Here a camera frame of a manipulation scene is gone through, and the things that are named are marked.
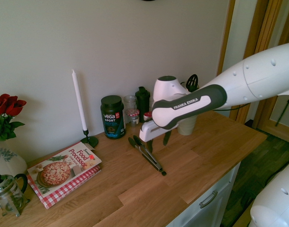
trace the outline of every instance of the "metal tongs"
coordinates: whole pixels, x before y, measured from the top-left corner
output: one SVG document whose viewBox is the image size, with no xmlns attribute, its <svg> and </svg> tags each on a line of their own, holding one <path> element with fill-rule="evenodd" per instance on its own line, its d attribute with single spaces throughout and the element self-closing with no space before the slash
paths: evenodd
<svg viewBox="0 0 289 227">
<path fill-rule="evenodd" d="M 154 156 L 148 151 L 148 149 L 145 147 L 145 145 L 141 142 L 141 140 L 134 135 L 134 139 L 131 137 L 128 138 L 129 143 L 132 145 L 132 147 L 136 148 L 137 150 L 142 153 L 143 157 L 154 166 L 155 169 L 157 169 L 163 176 L 165 176 L 167 173 L 163 171 L 162 166 L 159 164 L 159 162 L 154 158 Z"/>
</svg>

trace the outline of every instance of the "french press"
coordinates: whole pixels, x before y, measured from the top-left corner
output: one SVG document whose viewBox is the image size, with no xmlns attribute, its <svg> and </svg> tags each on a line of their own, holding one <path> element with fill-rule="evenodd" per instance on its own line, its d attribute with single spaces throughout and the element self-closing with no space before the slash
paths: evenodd
<svg viewBox="0 0 289 227">
<path fill-rule="evenodd" d="M 22 190 L 19 188 L 16 179 L 22 177 L 24 184 Z M 0 175 L 0 207 L 3 210 L 2 215 L 15 213 L 18 217 L 22 209 L 30 200 L 26 199 L 24 192 L 27 188 L 27 177 L 25 174 Z"/>
</svg>

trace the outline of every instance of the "vega sport container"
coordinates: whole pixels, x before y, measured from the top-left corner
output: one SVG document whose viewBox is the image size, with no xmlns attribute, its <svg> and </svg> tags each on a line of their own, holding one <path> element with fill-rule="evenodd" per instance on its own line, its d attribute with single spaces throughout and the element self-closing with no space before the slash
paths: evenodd
<svg viewBox="0 0 289 227">
<path fill-rule="evenodd" d="M 119 139 L 126 134 L 124 105 L 119 96 L 106 96 L 101 100 L 102 123 L 106 137 Z"/>
</svg>

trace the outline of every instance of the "flower vase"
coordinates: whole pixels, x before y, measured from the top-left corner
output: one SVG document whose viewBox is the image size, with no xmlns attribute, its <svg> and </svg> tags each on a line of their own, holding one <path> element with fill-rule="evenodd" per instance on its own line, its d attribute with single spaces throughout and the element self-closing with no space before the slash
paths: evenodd
<svg viewBox="0 0 289 227">
<path fill-rule="evenodd" d="M 27 170 L 25 160 L 9 149 L 7 140 L 0 141 L 0 174 L 8 174 L 15 176 L 24 174 Z"/>
</svg>

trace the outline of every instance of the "book cover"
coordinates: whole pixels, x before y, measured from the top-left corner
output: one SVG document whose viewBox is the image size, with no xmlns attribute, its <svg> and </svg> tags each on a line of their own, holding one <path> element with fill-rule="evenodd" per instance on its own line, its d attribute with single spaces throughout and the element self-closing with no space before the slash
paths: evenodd
<svg viewBox="0 0 289 227">
<path fill-rule="evenodd" d="M 37 186 L 34 184 L 32 178 L 30 175 L 27 176 L 28 183 L 30 184 L 31 188 L 34 190 L 36 195 L 39 197 L 41 203 L 44 205 L 46 209 L 49 209 L 52 207 L 55 203 L 63 199 L 65 196 L 70 194 L 72 191 L 74 191 L 76 188 L 81 186 L 86 181 L 90 180 L 92 177 L 94 177 L 96 174 L 98 174 L 101 171 L 101 168 L 99 165 L 90 168 L 89 170 L 84 171 L 81 175 L 79 175 L 74 180 L 68 182 L 64 186 L 60 187 L 56 191 L 52 192 L 51 194 L 48 194 L 47 196 L 43 197 L 38 190 Z"/>
<path fill-rule="evenodd" d="M 28 169 L 30 182 L 45 197 L 102 161 L 82 142 Z"/>
</svg>

